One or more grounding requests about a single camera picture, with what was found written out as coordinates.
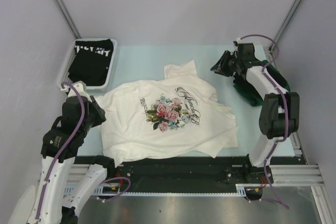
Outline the white plastic laundry basket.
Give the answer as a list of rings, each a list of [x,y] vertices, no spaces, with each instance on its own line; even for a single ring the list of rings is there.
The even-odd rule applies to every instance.
[[[87,86],[87,89],[88,90],[104,90],[106,89],[106,87],[108,86],[108,83],[109,83],[109,78],[111,76],[111,72],[112,72],[112,66],[113,66],[113,62],[114,62],[114,57],[115,57],[115,53],[116,53],[116,49],[117,49],[117,41],[115,39],[112,39],[112,38],[83,38],[83,39],[76,39],[74,42],[71,43],[69,49],[68,49],[68,52],[66,54],[66,57],[64,59],[64,62],[62,63],[62,66],[60,68],[60,72],[59,72],[59,75],[58,75],[58,78],[57,78],[57,85],[60,87],[61,86],[61,83],[62,82],[70,82],[70,83],[74,83],[72,82],[69,78],[68,78],[68,70],[69,70],[69,67],[71,65],[71,63],[73,62],[74,60],[74,57],[75,57],[75,52],[74,52],[74,45],[75,45],[75,42],[78,40],[78,41],[84,41],[84,40],[104,40],[104,39],[111,39],[113,44],[114,44],[114,52],[112,54],[112,59],[111,59],[111,62],[110,62],[110,68],[109,68],[109,71],[108,71],[108,75],[107,75],[107,79],[106,79],[106,82],[104,85],[102,86],[98,86],[98,87],[95,87],[95,86]]]

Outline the white floral print t-shirt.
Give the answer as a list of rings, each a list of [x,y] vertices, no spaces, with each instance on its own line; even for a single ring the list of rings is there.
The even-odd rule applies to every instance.
[[[216,157],[238,146],[236,118],[217,101],[194,61],[164,67],[164,79],[124,83],[96,97],[106,113],[103,154],[116,165],[197,151]]]

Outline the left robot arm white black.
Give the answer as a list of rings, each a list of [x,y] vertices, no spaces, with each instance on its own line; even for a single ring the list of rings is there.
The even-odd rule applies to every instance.
[[[77,223],[79,215],[103,182],[115,178],[114,160],[97,155],[92,158],[84,177],[65,195],[67,180],[79,147],[91,128],[106,121],[105,111],[82,82],[62,82],[69,91],[62,104],[62,114],[43,137],[42,171],[37,196],[26,223]]]

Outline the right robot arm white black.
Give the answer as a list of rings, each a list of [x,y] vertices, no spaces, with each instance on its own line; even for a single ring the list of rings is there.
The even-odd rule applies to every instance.
[[[269,64],[256,58],[253,43],[237,39],[233,44],[236,49],[224,51],[211,71],[242,79],[263,100],[259,116],[261,135],[254,149],[247,155],[248,161],[242,169],[245,181],[257,183],[261,177],[271,178],[269,164],[276,148],[298,130],[300,97],[298,93],[283,87],[284,78],[281,74],[272,76],[269,73]]]

